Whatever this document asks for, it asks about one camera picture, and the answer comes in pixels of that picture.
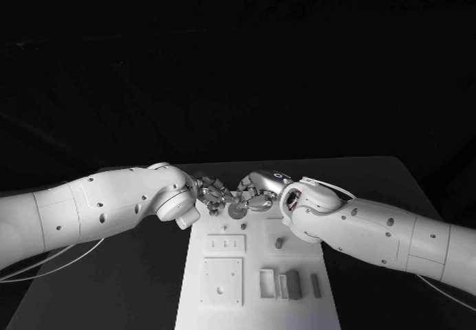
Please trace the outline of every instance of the white table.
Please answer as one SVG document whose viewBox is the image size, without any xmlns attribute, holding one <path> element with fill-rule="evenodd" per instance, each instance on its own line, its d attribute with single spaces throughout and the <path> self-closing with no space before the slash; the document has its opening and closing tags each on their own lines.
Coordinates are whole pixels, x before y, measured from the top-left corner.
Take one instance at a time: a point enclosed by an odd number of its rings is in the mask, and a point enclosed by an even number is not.
<svg viewBox="0 0 476 330">
<path fill-rule="evenodd" d="M 277 204 L 266 212 L 248 211 L 240 220 L 230 219 L 226 209 L 217 217 L 209 217 L 204 205 L 196 203 L 196 207 L 202 218 L 191 226 L 176 330 L 340 329 L 320 244 L 310 245 L 292 235 L 279 221 Z M 206 254 L 203 245 L 210 234 L 245 235 L 245 254 Z M 274 247 L 277 237 L 284 238 L 279 250 Z M 242 302 L 236 306 L 210 307 L 200 303 L 203 258 L 209 257 L 242 259 Z M 259 269 L 274 270 L 275 299 L 259 298 Z M 278 274 L 287 270 L 300 273 L 300 300 L 281 299 Z M 320 298 L 313 295 L 310 274 L 318 278 Z"/>
</svg>

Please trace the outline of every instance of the black backdrop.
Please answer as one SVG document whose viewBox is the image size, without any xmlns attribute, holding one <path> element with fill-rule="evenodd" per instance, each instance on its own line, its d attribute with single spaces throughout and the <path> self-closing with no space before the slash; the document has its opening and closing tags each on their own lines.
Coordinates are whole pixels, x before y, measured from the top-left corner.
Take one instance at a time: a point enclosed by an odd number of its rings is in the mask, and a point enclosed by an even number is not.
<svg viewBox="0 0 476 330">
<path fill-rule="evenodd" d="M 106 166 L 392 155 L 473 226 L 474 5 L 171 2 L 4 6 L 1 190 Z"/>
</svg>

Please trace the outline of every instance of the cable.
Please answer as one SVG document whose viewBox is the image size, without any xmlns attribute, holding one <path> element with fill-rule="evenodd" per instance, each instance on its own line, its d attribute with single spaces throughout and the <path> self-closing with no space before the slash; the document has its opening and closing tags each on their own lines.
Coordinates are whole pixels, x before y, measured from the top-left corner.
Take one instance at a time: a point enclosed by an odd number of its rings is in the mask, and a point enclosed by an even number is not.
<svg viewBox="0 0 476 330">
<path fill-rule="evenodd" d="M 8 283 L 8 282 L 20 282 L 20 281 L 26 281 L 26 280 L 33 280 L 34 278 L 39 278 L 59 270 L 62 270 L 65 267 L 67 267 L 72 263 L 75 263 L 83 256 L 88 255 L 89 252 L 92 252 L 92 250 L 96 248 L 96 246 L 101 244 L 101 242 L 103 241 L 103 239 L 101 239 L 98 242 L 96 242 L 96 245 L 89 249 L 89 251 L 82 254 L 82 256 L 79 256 L 70 263 L 66 263 L 63 266 L 60 266 L 60 268 L 56 268 L 53 269 L 50 272 L 44 273 L 44 274 L 40 274 L 40 275 L 36 275 L 36 276 L 31 276 L 31 277 L 26 277 L 26 278 L 18 278 L 17 280 L 0 280 L 0 283 Z"/>
<path fill-rule="evenodd" d="M 453 299 L 457 303 L 464 305 L 470 310 L 476 311 L 476 308 L 473 308 L 470 305 L 464 304 L 460 300 L 457 300 L 454 297 L 451 297 L 445 292 L 442 292 L 418 274 L 416 276 L 421 278 L 421 280 L 434 288 L 441 294 L 444 294 L 450 299 Z"/>
<path fill-rule="evenodd" d="M 18 275 L 18 273 L 23 273 L 24 271 L 30 270 L 31 268 L 34 268 L 36 266 L 41 265 L 46 261 L 50 261 L 57 255 L 60 255 L 63 252 L 66 252 L 72 247 L 75 246 L 70 245 L 67 246 L 65 249 L 62 249 L 56 254 L 53 254 L 49 258 L 46 258 L 43 261 L 40 261 L 39 263 L 36 263 L 34 265 L 28 266 L 27 268 L 23 268 L 21 270 L 18 270 L 17 272 L 14 272 L 13 274 L 7 275 L 7 276 L 2 276 L 0 278 L 0 282 L 2 280 L 5 280 L 7 278 L 13 277 L 14 275 Z"/>
</svg>

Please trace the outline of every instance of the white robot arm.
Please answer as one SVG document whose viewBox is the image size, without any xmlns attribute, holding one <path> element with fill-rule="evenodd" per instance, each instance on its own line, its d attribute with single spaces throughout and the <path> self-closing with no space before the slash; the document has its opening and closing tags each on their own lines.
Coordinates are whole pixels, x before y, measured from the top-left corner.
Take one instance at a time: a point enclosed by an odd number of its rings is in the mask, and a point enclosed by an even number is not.
<svg viewBox="0 0 476 330">
<path fill-rule="evenodd" d="M 229 206 L 232 217 L 242 217 L 245 209 L 269 209 L 277 201 L 282 222 L 305 242 L 324 241 L 362 261 L 424 275 L 476 295 L 476 230 L 356 198 L 307 177 L 292 182 L 282 173 L 255 171 L 238 190 L 245 188 L 252 197 Z"/>
<path fill-rule="evenodd" d="M 30 256 L 132 229 L 147 215 L 176 220 L 186 229 L 200 217 L 196 199 L 210 215 L 233 200 L 215 182 L 216 178 L 194 179 L 177 167 L 158 163 L 0 198 L 0 270 Z"/>
</svg>

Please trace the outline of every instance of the metal disc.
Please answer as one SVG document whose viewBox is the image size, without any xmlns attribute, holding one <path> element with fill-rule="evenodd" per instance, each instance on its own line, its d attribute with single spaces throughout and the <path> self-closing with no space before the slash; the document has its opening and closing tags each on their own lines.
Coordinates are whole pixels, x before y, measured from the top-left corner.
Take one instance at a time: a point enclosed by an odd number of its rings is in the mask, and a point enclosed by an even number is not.
<svg viewBox="0 0 476 330">
<path fill-rule="evenodd" d="M 230 204 L 228 206 L 228 215 L 232 219 L 242 219 L 246 215 L 248 210 L 245 208 L 238 208 L 238 204 Z"/>
</svg>

